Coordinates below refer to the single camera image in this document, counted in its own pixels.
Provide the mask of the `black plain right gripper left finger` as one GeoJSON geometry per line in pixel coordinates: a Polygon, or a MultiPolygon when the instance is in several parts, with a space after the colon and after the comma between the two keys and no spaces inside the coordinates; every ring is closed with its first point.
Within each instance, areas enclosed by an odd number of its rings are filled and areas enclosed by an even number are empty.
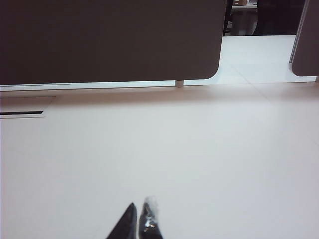
{"type": "Polygon", "coordinates": [[[137,208],[134,203],[129,204],[106,239],[136,239],[137,208]]]}

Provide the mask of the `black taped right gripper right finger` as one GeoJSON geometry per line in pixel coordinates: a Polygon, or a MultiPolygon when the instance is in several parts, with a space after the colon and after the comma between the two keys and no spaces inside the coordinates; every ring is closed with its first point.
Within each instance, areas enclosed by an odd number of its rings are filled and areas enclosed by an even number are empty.
{"type": "Polygon", "coordinates": [[[154,197],[146,197],[139,218],[140,239],[163,239],[158,220],[158,204],[154,197]]]}

